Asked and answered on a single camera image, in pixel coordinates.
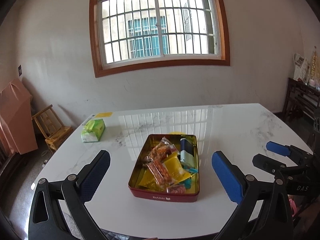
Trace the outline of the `yellow label on table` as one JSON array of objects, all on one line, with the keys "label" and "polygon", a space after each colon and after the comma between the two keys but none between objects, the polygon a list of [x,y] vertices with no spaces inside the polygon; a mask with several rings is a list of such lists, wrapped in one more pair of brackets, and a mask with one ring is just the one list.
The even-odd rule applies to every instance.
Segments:
[{"label": "yellow label on table", "polygon": [[98,113],[95,115],[95,118],[108,118],[112,116],[112,112],[104,112],[104,113]]}]

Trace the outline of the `red clear snack packet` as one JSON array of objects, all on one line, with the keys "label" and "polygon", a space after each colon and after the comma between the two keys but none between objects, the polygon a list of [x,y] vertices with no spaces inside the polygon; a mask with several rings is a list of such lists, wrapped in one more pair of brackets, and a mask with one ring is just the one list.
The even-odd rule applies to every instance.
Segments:
[{"label": "red clear snack packet", "polygon": [[166,137],[163,137],[160,142],[151,149],[151,151],[144,158],[144,162],[148,163],[151,161],[163,161],[167,156],[177,153],[179,154],[179,150],[176,146],[171,143]]}]

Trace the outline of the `small pink candy packet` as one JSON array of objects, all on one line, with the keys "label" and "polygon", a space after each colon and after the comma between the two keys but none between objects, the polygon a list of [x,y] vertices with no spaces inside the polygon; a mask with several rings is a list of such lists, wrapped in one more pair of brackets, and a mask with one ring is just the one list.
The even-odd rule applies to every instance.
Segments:
[{"label": "small pink candy packet", "polygon": [[166,188],[166,192],[169,194],[185,194],[186,188],[184,184],[171,185]]}]

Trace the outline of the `red and gold tin box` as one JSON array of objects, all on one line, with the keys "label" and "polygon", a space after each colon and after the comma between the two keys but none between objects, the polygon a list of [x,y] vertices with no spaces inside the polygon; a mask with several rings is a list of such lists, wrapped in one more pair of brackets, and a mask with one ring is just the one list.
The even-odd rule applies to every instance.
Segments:
[{"label": "red and gold tin box", "polygon": [[138,198],[192,203],[200,192],[197,138],[192,134],[150,134],[128,182]]}]

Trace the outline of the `orange fried twist packet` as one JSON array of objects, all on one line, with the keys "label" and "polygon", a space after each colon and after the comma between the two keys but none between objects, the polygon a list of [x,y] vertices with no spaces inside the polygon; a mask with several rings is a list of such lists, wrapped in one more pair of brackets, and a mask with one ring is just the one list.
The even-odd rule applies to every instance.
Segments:
[{"label": "orange fried twist packet", "polygon": [[156,183],[159,186],[169,186],[174,183],[169,171],[159,160],[154,160],[146,164],[153,174]]}]

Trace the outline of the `yellow foil snack bag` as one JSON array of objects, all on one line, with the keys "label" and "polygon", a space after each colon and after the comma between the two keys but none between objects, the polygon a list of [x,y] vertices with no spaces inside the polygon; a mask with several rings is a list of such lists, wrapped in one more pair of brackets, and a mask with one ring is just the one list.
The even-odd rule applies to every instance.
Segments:
[{"label": "yellow foil snack bag", "polygon": [[177,153],[169,155],[163,160],[162,164],[169,171],[169,174],[173,178],[174,184],[178,184],[190,177],[190,173],[182,167]]}]

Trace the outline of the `small wooden chair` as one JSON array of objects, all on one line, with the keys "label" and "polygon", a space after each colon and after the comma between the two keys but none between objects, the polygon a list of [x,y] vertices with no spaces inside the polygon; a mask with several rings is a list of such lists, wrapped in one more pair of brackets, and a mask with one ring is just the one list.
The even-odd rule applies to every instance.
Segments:
[{"label": "small wooden chair", "polygon": [[49,105],[38,113],[34,114],[31,119],[37,124],[39,130],[45,138],[45,142],[52,153],[55,153],[59,147],[73,133],[71,126],[66,126]]}]

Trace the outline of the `dark wooden side table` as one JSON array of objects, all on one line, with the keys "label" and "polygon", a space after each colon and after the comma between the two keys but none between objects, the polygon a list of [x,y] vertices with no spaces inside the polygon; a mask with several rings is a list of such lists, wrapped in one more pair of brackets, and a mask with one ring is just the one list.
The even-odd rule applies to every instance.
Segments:
[{"label": "dark wooden side table", "polygon": [[292,121],[306,116],[313,121],[316,109],[319,109],[319,90],[289,77],[281,119]]}]

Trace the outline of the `wood framed window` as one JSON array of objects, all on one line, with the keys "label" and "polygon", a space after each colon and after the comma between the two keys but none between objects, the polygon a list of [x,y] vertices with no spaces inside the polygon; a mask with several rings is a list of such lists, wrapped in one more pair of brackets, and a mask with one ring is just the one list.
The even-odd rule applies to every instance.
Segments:
[{"label": "wood framed window", "polygon": [[223,0],[89,0],[96,77],[174,66],[228,66]]}]

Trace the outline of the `green tissue pack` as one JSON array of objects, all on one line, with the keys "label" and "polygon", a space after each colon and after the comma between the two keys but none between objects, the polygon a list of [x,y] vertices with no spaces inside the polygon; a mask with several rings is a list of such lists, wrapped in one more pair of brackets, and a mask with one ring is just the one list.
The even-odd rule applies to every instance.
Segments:
[{"label": "green tissue pack", "polygon": [[103,119],[89,120],[81,131],[82,142],[99,142],[105,130]]}]

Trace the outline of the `dark blue snack packet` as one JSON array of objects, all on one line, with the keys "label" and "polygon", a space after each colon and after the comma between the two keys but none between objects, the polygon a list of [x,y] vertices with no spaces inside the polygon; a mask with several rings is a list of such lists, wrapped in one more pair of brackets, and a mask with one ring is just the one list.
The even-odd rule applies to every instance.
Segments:
[{"label": "dark blue snack packet", "polygon": [[188,154],[194,156],[194,145],[187,138],[182,138],[180,140],[181,153],[182,151],[187,152]]}]

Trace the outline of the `pink covered cabinet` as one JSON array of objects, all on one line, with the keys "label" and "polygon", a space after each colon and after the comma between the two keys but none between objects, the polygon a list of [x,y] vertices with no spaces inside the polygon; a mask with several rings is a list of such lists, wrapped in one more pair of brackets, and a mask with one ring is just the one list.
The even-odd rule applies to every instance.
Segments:
[{"label": "pink covered cabinet", "polygon": [[1,143],[6,155],[38,149],[31,119],[32,96],[20,79],[1,91]]}]

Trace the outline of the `newspaper stack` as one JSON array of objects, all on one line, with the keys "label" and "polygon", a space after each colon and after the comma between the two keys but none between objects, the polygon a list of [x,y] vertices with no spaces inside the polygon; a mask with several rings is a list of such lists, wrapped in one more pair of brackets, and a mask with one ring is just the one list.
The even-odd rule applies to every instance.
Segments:
[{"label": "newspaper stack", "polygon": [[306,76],[308,73],[308,61],[305,57],[301,56],[298,53],[294,53],[293,56],[293,63],[294,63],[294,74],[293,79],[296,81],[306,81]]}]

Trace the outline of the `teal snack packet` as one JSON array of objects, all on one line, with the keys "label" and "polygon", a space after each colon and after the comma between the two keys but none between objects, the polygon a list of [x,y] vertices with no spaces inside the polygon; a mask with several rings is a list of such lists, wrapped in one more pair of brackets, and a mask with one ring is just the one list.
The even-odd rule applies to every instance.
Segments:
[{"label": "teal snack packet", "polygon": [[186,180],[182,181],[182,184],[185,186],[186,189],[190,189],[191,188],[191,184],[192,184],[192,178],[198,174],[198,169],[196,168],[192,168],[192,167],[187,167],[184,166],[184,169],[190,173],[190,177],[187,178]]}]

